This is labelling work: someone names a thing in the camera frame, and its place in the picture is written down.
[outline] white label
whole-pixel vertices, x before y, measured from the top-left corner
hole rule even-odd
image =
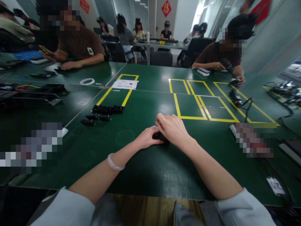
[[[87,49],[88,49],[89,54],[91,56],[94,56],[94,52],[93,52],[92,48],[88,47]]]
[[[267,177],[267,181],[269,183],[269,185],[271,186],[271,188],[273,189],[273,192],[275,193],[275,195],[285,195],[284,190],[282,189],[280,183],[278,182],[278,180],[275,177]]]

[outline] table surface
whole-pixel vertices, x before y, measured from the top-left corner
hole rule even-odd
[[[7,82],[18,82],[27,76],[25,83],[62,83],[69,91],[56,106],[28,105],[10,114],[0,113],[2,149],[6,152],[11,150],[11,145],[20,144],[21,137],[30,137],[31,130],[41,122],[62,122],[69,130],[63,138],[63,145],[58,145],[56,152],[48,153],[48,160],[42,161],[42,167],[32,168],[32,174],[21,175],[13,182],[13,186],[47,189],[68,187],[106,159],[109,153],[118,151],[145,128],[154,125],[157,113],[161,112],[181,116],[188,133],[260,202],[267,205],[283,204],[266,181],[270,174],[256,159],[247,158],[229,129],[234,121],[244,122],[244,116],[224,96],[231,89],[227,84],[231,79],[228,73],[203,77],[195,70],[185,68],[105,62],[46,80],[28,76],[45,66],[49,64],[28,64],[0,76]],[[139,83],[136,90],[105,90],[99,89],[96,84],[88,87],[79,85],[85,78],[94,78],[95,83],[109,86],[118,78],[136,79]],[[254,98],[254,105],[249,112],[252,122],[274,122],[288,114],[262,87],[270,81],[277,79],[268,75],[246,74],[246,83],[239,89],[246,98]],[[112,115],[110,122],[98,121],[94,127],[82,125],[80,119],[95,104],[124,105],[125,111],[122,115]],[[285,121],[300,134],[301,110],[296,108],[294,112],[295,116]],[[294,137],[283,126],[277,127],[276,136],[279,139]],[[301,175],[300,167],[278,148],[274,150],[274,155],[296,175]],[[300,184],[274,159],[270,159],[270,163],[290,188],[295,199],[294,206],[301,207]],[[10,168],[1,169],[1,184],[12,171]],[[108,192],[214,199],[190,159],[172,144],[139,151],[125,170],[120,172]]]

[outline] light blue sleeve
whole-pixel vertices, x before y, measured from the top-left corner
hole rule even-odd
[[[226,226],[276,226],[268,210],[244,189],[238,195],[215,202]]]
[[[31,226],[89,226],[94,210],[95,206],[89,199],[63,187]]]

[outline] right hand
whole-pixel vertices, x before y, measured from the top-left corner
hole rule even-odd
[[[176,115],[164,116],[161,113],[157,115],[155,122],[159,131],[178,148],[183,148],[192,137],[188,134],[182,119]]]
[[[213,62],[210,64],[211,64],[211,68],[216,71],[226,70],[226,68],[220,62]]]
[[[50,50],[46,49],[44,46],[39,46],[39,47],[44,48],[49,53],[49,55],[46,55],[46,53],[44,53],[44,51],[39,50],[39,52],[43,55],[43,57],[45,59],[52,61],[52,62],[57,62],[57,60],[54,58],[54,56],[55,56],[54,52],[51,52]]]

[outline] name badge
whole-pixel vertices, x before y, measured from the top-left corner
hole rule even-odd
[[[94,52],[93,52],[92,48],[88,47],[87,49],[88,49],[89,54],[91,56],[94,56]]]

